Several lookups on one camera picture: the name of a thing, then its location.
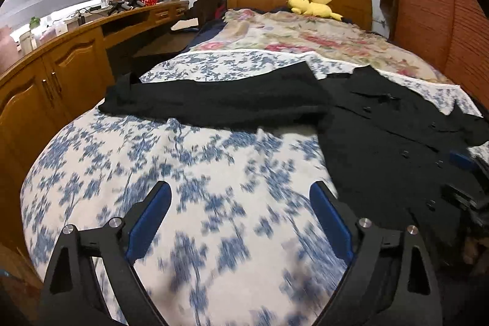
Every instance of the blue and white floral sheet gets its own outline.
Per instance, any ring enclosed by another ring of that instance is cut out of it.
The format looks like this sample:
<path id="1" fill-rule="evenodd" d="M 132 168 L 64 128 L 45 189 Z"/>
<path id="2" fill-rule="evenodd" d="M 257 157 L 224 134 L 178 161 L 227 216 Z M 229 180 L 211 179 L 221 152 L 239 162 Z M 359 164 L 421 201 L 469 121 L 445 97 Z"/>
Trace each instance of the blue and white floral sheet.
<path id="1" fill-rule="evenodd" d="M 300 61 L 318 79 L 358 67 L 314 52 L 191 52 L 141 80 L 241 79 Z M 458 101 L 479 115 L 458 86 L 381 73 L 444 113 Z M 487 146 L 474 151 L 487 159 Z M 250 134 L 86 112 L 51 140 L 21 191 L 26 244 L 39 275 L 65 224 L 87 229 L 123 216 L 158 180 L 170 184 L 172 205 L 134 268 L 169 324 L 314 322 L 346 264 L 310 208 L 313 182 L 336 191 L 308 128 Z M 111 315 L 124 322 L 103 263 L 94 261 Z"/>

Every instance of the yellow plush toy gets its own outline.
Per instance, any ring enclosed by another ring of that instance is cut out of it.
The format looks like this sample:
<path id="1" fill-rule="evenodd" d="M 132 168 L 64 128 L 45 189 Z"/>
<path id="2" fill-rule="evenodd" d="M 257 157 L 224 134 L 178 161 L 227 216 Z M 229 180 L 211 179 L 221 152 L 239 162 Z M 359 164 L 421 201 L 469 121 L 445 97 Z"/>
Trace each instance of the yellow plush toy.
<path id="1" fill-rule="evenodd" d="M 334 18 L 341 21 L 342 15 L 333 13 L 327 3 L 331 0 L 289 0 L 289 7 L 293 13 L 304 14 L 305 16 L 317 16 L 323 18 Z"/>

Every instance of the cabinet handle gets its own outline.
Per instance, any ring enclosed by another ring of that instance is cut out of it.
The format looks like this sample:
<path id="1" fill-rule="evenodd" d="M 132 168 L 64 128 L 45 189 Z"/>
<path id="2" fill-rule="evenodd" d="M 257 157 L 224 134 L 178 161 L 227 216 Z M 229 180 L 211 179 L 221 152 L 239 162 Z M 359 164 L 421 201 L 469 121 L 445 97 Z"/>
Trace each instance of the cabinet handle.
<path id="1" fill-rule="evenodd" d="M 50 85 L 49 85 L 49 83 L 47 83 L 47 80 L 45 80 L 45 79 L 42 80 L 42 86 L 44 88 L 44 91 L 46 92 L 47 98 L 50 100 L 51 105 L 54 105 L 53 104 L 53 95 L 51 94 Z"/>
<path id="2" fill-rule="evenodd" d="M 53 77 L 54 84 L 56 85 L 56 90 L 58 91 L 59 95 L 61 95 L 61 85 L 58 81 L 58 76 L 55 72 L 51 72 L 51 76 Z"/>

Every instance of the bed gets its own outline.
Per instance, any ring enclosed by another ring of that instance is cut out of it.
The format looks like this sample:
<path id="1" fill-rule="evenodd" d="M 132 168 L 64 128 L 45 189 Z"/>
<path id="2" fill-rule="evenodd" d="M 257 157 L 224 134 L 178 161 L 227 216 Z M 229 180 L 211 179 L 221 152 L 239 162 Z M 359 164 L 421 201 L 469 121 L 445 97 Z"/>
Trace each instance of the bed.
<path id="1" fill-rule="evenodd" d="M 238 10 L 227 12 L 221 32 L 141 80 L 233 80 L 301 61 L 321 79 L 372 63 L 446 114 L 456 101 L 480 115 L 459 86 L 359 28 L 371 25 L 370 0 L 333 5 L 359 26 L 243 9 L 266 12 L 285 1 L 228 0 Z M 353 42 L 356 53 L 347 52 Z M 489 159 L 486 146 L 472 151 Z M 134 268 L 169 324 L 314 322 L 348 264 L 304 206 L 315 181 L 336 192 L 307 129 L 231 132 L 86 112 L 51 140 L 21 191 L 26 245 L 41 278 L 64 225 L 94 228 L 124 215 L 158 180 L 170 184 L 172 205 Z M 99 259 L 95 267 L 111 315 L 124 322 Z"/>

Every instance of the cabinet door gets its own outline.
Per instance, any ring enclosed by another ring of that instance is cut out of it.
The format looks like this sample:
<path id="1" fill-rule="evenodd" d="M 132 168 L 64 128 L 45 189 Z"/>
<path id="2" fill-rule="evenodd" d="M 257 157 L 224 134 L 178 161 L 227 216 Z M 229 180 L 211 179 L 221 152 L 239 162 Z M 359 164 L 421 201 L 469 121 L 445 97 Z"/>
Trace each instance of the cabinet door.
<path id="1" fill-rule="evenodd" d="M 20 189 L 30 167 L 67 123 L 39 58 L 0 83 L 0 240 L 25 252 Z"/>
<path id="2" fill-rule="evenodd" d="M 70 120 L 93 108 L 114 84 L 99 27 L 55 47 L 43 59 Z"/>

